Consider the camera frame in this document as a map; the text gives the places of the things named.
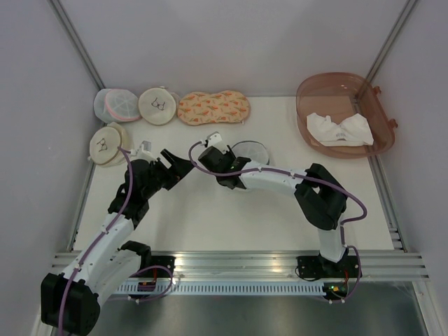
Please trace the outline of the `white mesh bag blue zipper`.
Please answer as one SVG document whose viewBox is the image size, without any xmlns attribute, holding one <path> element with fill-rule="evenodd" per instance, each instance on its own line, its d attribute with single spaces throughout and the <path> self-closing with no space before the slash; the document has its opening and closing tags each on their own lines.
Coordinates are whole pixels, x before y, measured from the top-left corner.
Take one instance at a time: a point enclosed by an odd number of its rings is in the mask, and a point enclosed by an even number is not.
<svg viewBox="0 0 448 336">
<path fill-rule="evenodd" d="M 263 165 L 270 163 L 270 155 L 267 148 L 259 141 L 239 141 L 231 147 L 236 157 L 249 158 Z"/>
</svg>

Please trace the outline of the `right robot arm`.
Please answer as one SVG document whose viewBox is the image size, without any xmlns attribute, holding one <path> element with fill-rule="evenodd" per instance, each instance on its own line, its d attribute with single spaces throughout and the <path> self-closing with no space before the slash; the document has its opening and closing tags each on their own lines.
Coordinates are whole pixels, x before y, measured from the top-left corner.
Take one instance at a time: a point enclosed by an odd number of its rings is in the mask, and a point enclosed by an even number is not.
<svg viewBox="0 0 448 336">
<path fill-rule="evenodd" d="M 320 243 L 319 267 L 334 277 L 345 267 L 339 227 L 347 209 L 343 187 L 321 165 L 312 164 L 303 172 L 289 171 L 261 164 L 248 157 L 237 157 L 228 149 L 222 152 L 210 146 L 198 157 L 207 171 L 216 174 L 218 184 L 231 190 L 269 190 L 294 197 L 304 217 L 318 229 Z"/>
</svg>

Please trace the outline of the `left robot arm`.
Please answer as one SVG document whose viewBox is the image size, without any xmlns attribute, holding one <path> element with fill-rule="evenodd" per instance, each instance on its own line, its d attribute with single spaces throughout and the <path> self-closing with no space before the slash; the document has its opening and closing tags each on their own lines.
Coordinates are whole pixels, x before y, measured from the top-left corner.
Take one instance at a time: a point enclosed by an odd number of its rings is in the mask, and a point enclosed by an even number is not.
<svg viewBox="0 0 448 336">
<path fill-rule="evenodd" d="M 59 274 L 41 282 L 41 321 L 61 333 L 88 335 L 102 306 L 131 276 L 146 277 L 153 268 L 151 248 L 130 241 L 149 210 L 149 199 L 171 190 L 193 169 L 191 161 L 162 150 L 169 166 L 139 149 L 127 162 L 125 180 L 110 203 L 104 222 L 89 243 Z"/>
</svg>

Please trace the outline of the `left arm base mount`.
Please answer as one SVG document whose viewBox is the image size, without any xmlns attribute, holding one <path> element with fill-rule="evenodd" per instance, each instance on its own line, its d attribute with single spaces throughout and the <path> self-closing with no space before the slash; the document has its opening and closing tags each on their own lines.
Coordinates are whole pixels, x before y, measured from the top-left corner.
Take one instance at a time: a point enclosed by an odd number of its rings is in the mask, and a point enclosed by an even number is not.
<svg viewBox="0 0 448 336">
<path fill-rule="evenodd" d="M 166 267 L 170 272 L 174 271 L 176 258 L 173 255 L 153 255 L 150 262 L 143 268 L 152 266 Z M 170 276 L 166 270 L 160 268 L 147 269 L 145 272 L 138 274 L 138 277 L 148 279 L 168 279 Z"/>
</svg>

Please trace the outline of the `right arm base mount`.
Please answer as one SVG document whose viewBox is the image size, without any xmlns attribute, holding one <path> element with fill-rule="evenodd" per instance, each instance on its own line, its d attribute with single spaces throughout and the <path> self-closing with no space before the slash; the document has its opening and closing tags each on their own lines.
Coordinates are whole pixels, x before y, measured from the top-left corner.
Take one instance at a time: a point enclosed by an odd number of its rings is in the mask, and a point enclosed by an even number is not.
<svg viewBox="0 0 448 336">
<path fill-rule="evenodd" d="M 361 266 L 354 255 L 343 256 L 339 262 L 331 262 L 320 255 L 302 255 L 296 258 L 300 278 L 320 279 L 356 279 Z"/>
</svg>

